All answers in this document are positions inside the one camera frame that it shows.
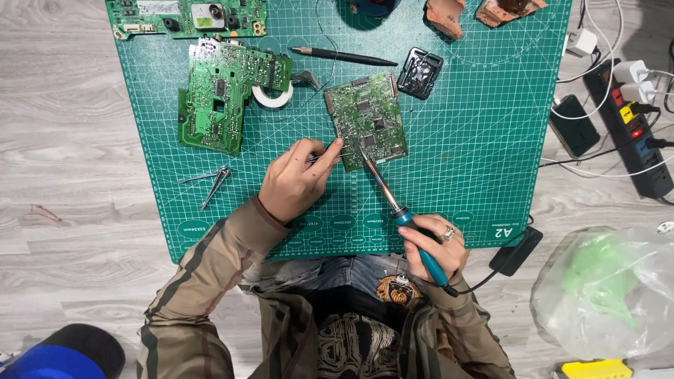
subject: sleeve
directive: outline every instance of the sleeve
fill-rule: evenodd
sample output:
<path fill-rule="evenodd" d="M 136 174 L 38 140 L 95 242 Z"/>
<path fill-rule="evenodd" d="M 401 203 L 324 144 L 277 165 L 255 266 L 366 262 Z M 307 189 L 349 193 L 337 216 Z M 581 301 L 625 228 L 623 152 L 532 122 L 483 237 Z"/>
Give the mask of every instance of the sleeve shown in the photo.
<path fill-rule="evenodd" d="M 229 351 L 208 315 L 239 284 L 241 273 L 287 233 L 256 196 L 189 248 L 145 311 L 138 378 L 234 378 Z"/>
<path fill-rule="evenodd" d="M 459 270 L 450 279 L 450 284 L 457 291 L 469 288 Z M 440 323 L 461 368 L 473 378 L 515 378 L 498 337 L 487 325 L 490 315 L 477 303 L 474 295 L 452 297 L 431 283 L 424 283 L 424 286 L 440 312 Z"/>

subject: plaid shirt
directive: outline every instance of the plaid shirt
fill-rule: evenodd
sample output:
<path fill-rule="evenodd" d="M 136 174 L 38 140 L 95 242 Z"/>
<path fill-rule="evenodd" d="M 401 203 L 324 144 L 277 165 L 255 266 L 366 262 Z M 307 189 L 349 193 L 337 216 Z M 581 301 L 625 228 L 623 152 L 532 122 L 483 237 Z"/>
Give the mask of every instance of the plaid shirt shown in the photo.
<path fill-rule="evenodd" d="M 234 378 L 229 350 L 208 315 L 289 232 L 262 207 L 257 196 L 219 220 L 178 263 L 177 273 L 157 293 L 140 328 L 137 376 L 148 379 Z M 460 272 L 452 278 L 468 288 Z M 432 305 L 406 319 L 398 350 L 401 378 L 514 378 L 508 357 L 474 296 L 450 297 L 426 284 Z M 250 378 L 316 378 L 318 330 L 311 306 L 301 296 L 256 293 L 262 317 L 264 359 Z M 454 359 L 438 349 L 443 330 Z"/>

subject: green cutting mat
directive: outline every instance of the green cutting mat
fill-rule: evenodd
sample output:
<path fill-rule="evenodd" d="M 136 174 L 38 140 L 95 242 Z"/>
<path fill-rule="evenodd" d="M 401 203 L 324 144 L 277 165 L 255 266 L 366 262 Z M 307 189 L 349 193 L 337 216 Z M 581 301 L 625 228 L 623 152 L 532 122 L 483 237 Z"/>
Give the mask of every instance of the green cutting mat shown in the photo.
<path fill-rule="evenodd" d="M 380 165 L 399 202 L 413 212 L 438 212 L 463 230 L 468 247 L 500 246 L 525 226 L 543 147 L 571 0 L 499 28 L 473 18 L 480 0 L 466 0 L 463 37 L 451 41 L 423 21 L 424 1 L 403 0 L 384 21 L 352 15 L 341 1 L 319 0 L 325 33 L 340 51 L 404 62 L 412 47 L 445 65 L 426 101 L 400 94 L 410 155 Z M 332 49 L 321 33 L 316 3 L 269 1 L 268 35 L 249 46 L 285 52 L 305 45 Z M 269 162 L 302 137 L 328 143 L 332 122 L 322 93 L 296 88 L 281 110 L 245 110 L 239 156 L 182 147 L 176 137 L 178 88 L 187 86 L 187 52 L 196 40 L 165 35 L 116 41 L 152 189 L 173 262 L 204 231 L 255 195 Z M 384 69 L 289 53 L 295 69 L 311 68 L 321 83 L 341 84 Z M 396 75 L 400 66 L 393 67 Z M 212 179 L 182 178 L 230 166 L 231 177 L 199 211 Z M 316 257 L 401 252 L 386 201 L 364 171 L 333 170 L 326 195 L 272 254 Z"/>

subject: black smartphone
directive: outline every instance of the black smartphone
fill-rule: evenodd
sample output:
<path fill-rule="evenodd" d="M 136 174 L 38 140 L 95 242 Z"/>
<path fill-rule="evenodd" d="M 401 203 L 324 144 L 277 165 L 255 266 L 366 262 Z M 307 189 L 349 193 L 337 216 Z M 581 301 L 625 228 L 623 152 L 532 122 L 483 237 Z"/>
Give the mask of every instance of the black smartphone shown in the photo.
<path fill-rule="evenodd" d="M 527 238 L 517 246 L 501 247 L 494 258 L 489 262 L 489 268 L 506 276 L 513 276 L 517 269 L 534 251 L 534 248 L 543 239 L 543 233 L 532 227 L 526 227 Z"/>
<path fill-rule="evenodd" d="M 587 116 L 576 95 L 565 97 L 554 109 L 565 117 Z M 567 120 L 550 113 L 550 126 L 572 158 L 582 156 L 601 139 L 589 117 Z"/>

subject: transparent plastic bag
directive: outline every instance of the transparent plastic bag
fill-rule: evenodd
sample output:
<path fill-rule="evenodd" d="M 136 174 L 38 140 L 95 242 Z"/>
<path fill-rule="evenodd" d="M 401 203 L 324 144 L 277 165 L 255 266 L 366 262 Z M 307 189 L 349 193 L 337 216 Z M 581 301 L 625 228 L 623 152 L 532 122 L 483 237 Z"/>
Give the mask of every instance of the transparent plastic bag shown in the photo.
<path fill-rule="evenodd" d="M 674 233 L 581 232 L 534 289 L 537 322 L 578 359 L 652 353 L 674 339 Z"/>

